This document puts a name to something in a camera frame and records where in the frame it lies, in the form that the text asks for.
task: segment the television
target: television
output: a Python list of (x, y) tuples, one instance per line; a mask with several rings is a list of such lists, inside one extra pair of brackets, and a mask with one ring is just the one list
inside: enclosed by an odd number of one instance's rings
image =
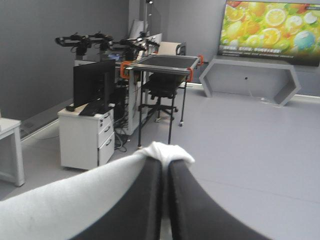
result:
[(227, 0), (219, 56), (320, 64), (320, 4)]

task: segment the gray wall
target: gray wall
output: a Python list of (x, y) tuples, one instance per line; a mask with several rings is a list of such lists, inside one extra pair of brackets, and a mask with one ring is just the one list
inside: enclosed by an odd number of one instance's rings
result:
[[(319, 0), (297, 2), (319, 4)], [(225, 0), (156, 0), (152, 32), (163, 32), (164, 41), (186, 42), (188, 55), (202, 54), (210, 61), (218, 50), (225, 3)], [(302, 85), (300, 93), (320, 96), (320, 67), (297, 66), (296, 70)]]
[(118, 40), (128, 15), (129, 0), (0, 1), (2, 116), (25, 120), (71, 99), (75, 55), (54, 38), (102, 31)]

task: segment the gray floor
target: gray floor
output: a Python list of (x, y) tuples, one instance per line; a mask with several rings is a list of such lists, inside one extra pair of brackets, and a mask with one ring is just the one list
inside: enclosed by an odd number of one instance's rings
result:
[[(179, 94), (176, 105), (181, 101)], [(276, 107), (233, 94), (206, 98), (189, 88), (183, 127), (179, 120), (180, 112), (171, 143), (195, 158), (193, 174), (220, 205), (274, 239), (320, 239), (320, 99), (294, 97)], [(143, 145), (166, 143), (168, 122), (150, 121)], [(0, 181), (0, 200), (81, 173), (60, 167), (58, 134), (54, 123), (23, 142), (26, 183)], [(130, 139), (128, 151), (112, 160), (136, 150), (137, 133)]]

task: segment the computer monitor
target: computer monitor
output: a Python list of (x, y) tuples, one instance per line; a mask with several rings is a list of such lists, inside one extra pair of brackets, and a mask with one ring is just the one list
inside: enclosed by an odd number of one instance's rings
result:
[(73, 107), (100, 100), (107, 111), (115, 89), (115, 67), (114, 59), (73, 67)]

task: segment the black office chair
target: black office chair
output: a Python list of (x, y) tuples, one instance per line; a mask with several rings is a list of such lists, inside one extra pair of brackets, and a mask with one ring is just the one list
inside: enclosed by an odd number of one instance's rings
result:
[[(186, 76), (183, 75), (173, 75), (165, 73), (154, 73), (149, 77), (149, 81), (142, 85), (141, 91), (147, 90), (148, 94), (151, 95), (151, 99), (154, 100), (157, 98), (156, 104), (141, 104), (139, 106), (140, 119), (139, 119), (139, 136), (138, 136), (138, 148), (141, 148), (141, 131), (143, 126), (150, 120), (155, 112), (157, 112), (156, 122), (160, 121), (160, 113), (164, 112), (170, 117), (169, 125), (169, 136), (168, 144), (171, 143), (171, 131), (172, 131), (172, 122), (175, 119), (174, 113), (177, 113), (179, 110), (175, 106), (175, 98), (177, 95), (177, 89), (180, 87), (181, 83), (186, 81)], [(183, 125), (183, 114), (185, 108), (185, 98), (186, 98), (186, 87), (184, 88), (183, 103), (182, 103), (182, 114), (180, 126)], [(161, 104), (162, 98), (171, 99), (171, 105)], [(148, 107), (150, 110), (147, 114), (147, 117), (142, 123), (142, 109)]]

